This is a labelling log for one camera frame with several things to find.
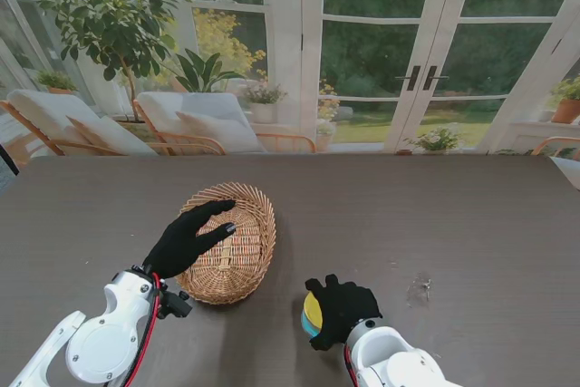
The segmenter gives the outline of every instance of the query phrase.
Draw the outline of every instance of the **black door handle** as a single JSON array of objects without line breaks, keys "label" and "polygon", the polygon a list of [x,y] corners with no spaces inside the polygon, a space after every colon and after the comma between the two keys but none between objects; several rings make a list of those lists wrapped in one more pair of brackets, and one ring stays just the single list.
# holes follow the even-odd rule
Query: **black door handle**
[{"label": "black door handle", "polygon": [[420,65],[415,65],[411,71],[411,76],[395,76],[395,79],[399,81],[404,81],[409,79],[409,84],[407,85],[407,91],[413,91],[415,88],[415,83],[417,83],[417,78],[419,77]]},{"label": "black door handle", "polygon": [[436,76],[437,65],[432,65],[427,72],[427,79],[425,79],[425,84],[423,85],[423,90],[428,91],[433,83],[433,79],[449,79],[449,76]]}]

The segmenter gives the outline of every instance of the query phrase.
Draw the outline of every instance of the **french door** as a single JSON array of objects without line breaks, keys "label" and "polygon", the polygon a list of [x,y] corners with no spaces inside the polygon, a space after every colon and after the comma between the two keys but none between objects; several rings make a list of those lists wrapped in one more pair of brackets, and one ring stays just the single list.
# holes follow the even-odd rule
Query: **french door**
[{"label": "french door", "polygon": [[303,0],[308,96],[338,100],[335,150],[409,148],[438,127],[483,148],[577,15],[580,0]]}]

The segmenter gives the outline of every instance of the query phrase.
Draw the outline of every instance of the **white robotic arm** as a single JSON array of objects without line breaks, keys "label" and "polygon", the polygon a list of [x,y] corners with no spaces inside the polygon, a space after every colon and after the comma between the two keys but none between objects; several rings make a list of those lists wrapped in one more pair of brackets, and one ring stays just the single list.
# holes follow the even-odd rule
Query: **white robotic arm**
[{"label": "white robotic arm", "polygon": [[435,360],[410,346],[381,318],[357,324],[346,342],[358,387],[459,387]]},{"label": "white robotic arm", "polygon": [[[122,382],[121,376],[130,369],[139,350],[137,322],[153,312],[154,283],[136,267],[120,272],[104,288],[104,313],[86,322],[86,316],[78,311],[64,318],[9,387],[49,387],[48,366],[67,342],[66,365],[77,380],[110,385],[116,379]],[[190,310],[184,301],[187,298],[164,292],[166,288],[163,285],[160,289],[158,317],[168,313],[185,317]]]}]

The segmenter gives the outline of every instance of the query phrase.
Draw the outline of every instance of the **dark gray table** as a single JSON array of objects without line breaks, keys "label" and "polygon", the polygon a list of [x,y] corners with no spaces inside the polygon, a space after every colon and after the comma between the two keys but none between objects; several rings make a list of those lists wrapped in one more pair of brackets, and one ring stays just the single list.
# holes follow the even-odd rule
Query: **dark gray table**
[{"label": "dark gray table", "polygon": [[[380,155],[47,158],[0,197],[0,385],[52,328],[105,307],[193,193],[224,181],[271,198],[279,238],[241,304],[158,323],[138,386],[348,386],[338,349],[301,330],[304,281],[369,286],[413,345],[466,387],[580,384],[580,195],[549,160]],[[428,305],[408,306],[419,272]],[[58,359],[53,387],[77,385]]]}]

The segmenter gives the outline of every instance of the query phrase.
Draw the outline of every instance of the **oval wicker basket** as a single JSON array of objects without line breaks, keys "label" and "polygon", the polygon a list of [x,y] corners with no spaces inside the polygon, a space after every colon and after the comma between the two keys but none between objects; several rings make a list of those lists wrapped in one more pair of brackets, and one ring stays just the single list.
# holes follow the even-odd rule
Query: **oval wicker basket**
[{"label": "oval wicker basket", "polygon": [[199,256],[177,280],[199,301],[232,304],[257,289],[270,265],[276,243],[274,209],[260,190],[223,183],[194,195],[181,213],[214,199],[234,199],[236,206],[212,217],[198,233],[208,233],[226,222],[236,224],[236,233]]}]

